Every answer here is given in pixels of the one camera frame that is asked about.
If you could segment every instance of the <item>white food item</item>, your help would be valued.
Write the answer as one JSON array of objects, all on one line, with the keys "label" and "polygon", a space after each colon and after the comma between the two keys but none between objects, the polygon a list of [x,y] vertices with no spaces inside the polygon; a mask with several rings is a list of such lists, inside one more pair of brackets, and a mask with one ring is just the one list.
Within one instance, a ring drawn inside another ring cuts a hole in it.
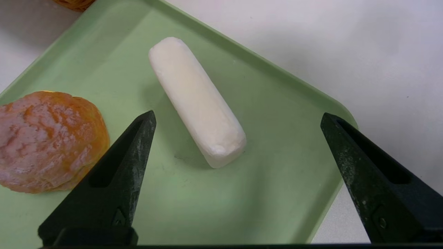
[{"label": "white food item", "polygon": [[165,38],[151,48],[149,61],[209,165],[220,168],[236,159],[245,132],[188,46]]}]

